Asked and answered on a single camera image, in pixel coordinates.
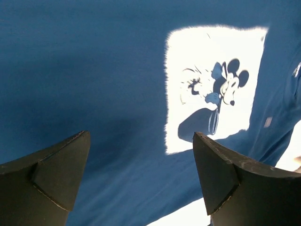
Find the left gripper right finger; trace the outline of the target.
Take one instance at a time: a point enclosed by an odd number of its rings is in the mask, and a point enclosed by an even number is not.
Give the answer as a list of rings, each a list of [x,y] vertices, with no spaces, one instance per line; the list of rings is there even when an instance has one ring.
[[[301,175],[232,151],[200,132],[193,153],[214,226],[298,226]]]

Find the blue mickey t-shirt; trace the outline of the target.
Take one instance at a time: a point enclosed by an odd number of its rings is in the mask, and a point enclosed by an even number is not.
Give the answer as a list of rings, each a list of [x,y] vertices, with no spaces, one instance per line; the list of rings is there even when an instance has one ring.
[[[196,131],[275,166],[301,119],[298,0],[3,0],[0,161],[90,132],[69,226],[207,226]]]

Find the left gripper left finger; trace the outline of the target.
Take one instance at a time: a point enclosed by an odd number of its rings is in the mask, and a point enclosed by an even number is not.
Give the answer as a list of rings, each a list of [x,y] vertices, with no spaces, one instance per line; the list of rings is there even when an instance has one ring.
[[[73,210],[90,149],[81,131],[0,166],[2,226],[64,226]]]

